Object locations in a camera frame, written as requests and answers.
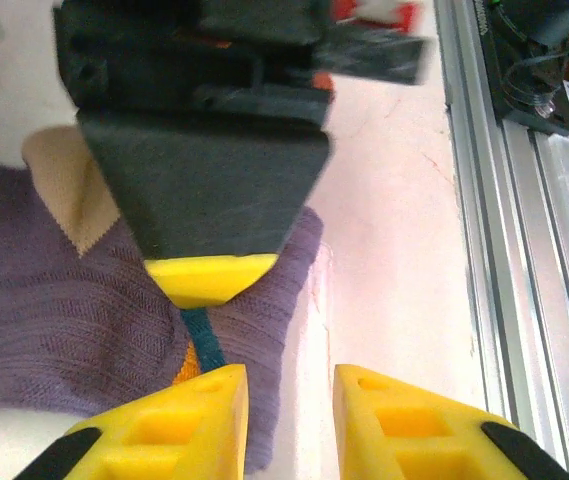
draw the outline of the wire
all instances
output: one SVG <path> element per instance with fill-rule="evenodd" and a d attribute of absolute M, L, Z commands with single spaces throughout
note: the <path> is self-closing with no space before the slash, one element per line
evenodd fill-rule
<path fill-rule="evenodd" d="M 561 52 L 525 58 L 523 60 L 515 62 L 513 65 L 511 65 L 506 70 L 506 72 L 504 73 L 504 76 L 502 77 L 502 83 L 503 83 L 504 89 L 513 98 L 515 98 L 516 100 L 518 100 L 522 103 L 526 103 L 526 104 L 532 105 L 532 106 L 541 106 L 541 105 L 548 104 L 553 99 L 553 97 L 555 96 L 557 91 L 560 89 L 561 82 L 555 86 L 549 85 L 549 87 L 551 87 L 551 91 L 531 92 L 531 91 L 527 91 L 527 90 L 524 90 L 524 89 L 518 87 L 515 83 L 513 83 L 513 81 L 511 80 L 511 77 L 516 70 L 519 70 L 521 68 L 532 67 L 534 65 L 549 62 L 551 60 L 558 60 L 558 59 L 562 59 L 562 58 L 566 59 L 568 56 L 569 56 L 569 47 L 566 50 L 563 50 Z M 564 71 L 565 66 L 566 66 L 566 62 L 564 62 L 564 65 L 562 66 L 562 72 Z"/>

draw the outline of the bolt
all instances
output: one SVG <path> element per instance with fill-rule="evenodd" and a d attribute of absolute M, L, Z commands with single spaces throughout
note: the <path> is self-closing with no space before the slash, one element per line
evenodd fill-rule
<path fill-rule="evenodd" d="M 555 111 L 555 104 L 553 103 L 553 100 L 544 105 L 538 105 L 537 107 L 535 107 L 535 112 L 542 118 L 550 117 L 554 111 Z"/>

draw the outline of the sock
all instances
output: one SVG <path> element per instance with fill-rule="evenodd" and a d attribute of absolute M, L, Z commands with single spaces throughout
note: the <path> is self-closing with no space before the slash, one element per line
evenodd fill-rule
<path fill-rule="evenodd" d="M 321 231 L 305 209 L 275 267 L 208 309 L 224 357 L 248 370 L 247 473 L 272 457 L 286 330 Z M 96 415 L 170 385 L 189 340 L 122 219 L 80 257 L 30 172 L 0 167 L 0 405 Z"/>

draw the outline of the teal sock stripe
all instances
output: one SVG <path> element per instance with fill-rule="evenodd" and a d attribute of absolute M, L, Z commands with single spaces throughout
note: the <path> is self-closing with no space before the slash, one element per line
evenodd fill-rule
<path fill-rule="evenodd" d="M 226 365 L 224 354 L 213 332 L 211 320 L 205 308 L 182 310 L 182 320 L 195 345 L 197 360 L 202 373 L 210 372 Z"/>

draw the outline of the yellow 3d-printed part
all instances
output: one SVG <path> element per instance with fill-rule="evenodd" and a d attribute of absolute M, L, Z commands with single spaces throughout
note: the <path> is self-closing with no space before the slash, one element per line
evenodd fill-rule
<path fill-rule="evenodd" d="M 333 395 L 342 480 L 526 480 L 480 429 L 501 417 L 351 365 Z"/>
<path fill-rule="evenodd" d="M 75 425 L 101 437 L 65 480 L 241 480 L 248 425 L 243 365 L 228 365 Z"/>
<path fill-rule="evenodd" d="M 144 262 L 149 275 L 179 308 L 221 305 L 257 282 L 276 254 L 172 258 Z"/>

